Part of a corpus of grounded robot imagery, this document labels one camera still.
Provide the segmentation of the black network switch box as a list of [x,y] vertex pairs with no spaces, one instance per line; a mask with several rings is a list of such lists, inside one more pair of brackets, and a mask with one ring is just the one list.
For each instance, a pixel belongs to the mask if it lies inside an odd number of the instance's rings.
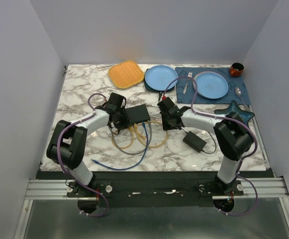
[[132,125],[150,120],[150,115],[145,104],[127,108],[125,111],[127,118]]

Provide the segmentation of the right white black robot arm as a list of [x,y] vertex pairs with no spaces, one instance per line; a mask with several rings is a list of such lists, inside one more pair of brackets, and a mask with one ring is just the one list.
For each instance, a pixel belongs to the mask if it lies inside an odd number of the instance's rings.
[[192,127],[216,136],[223,160],[214,182],[214,190],[219,195],[231,191],[241,161],[253,155],[258,148],[255,135],[240,116],[235,112],[215,115],[195,111],[193,107],[178,108],[169,97],[163,97],[158,107],[162,116],[163,130]]

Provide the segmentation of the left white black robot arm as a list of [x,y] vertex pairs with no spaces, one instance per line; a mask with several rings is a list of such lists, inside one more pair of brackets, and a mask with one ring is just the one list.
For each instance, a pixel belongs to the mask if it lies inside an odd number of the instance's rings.
[[73,122],[60,120],[55,126],[46,156],[80,182],[78,191],[85,197],[96,189],[96,177],[83,162],[87,136],[112,123],[126,126],[125,105],[126,97],[112,93],[105,103],[92,107],[90,114]]

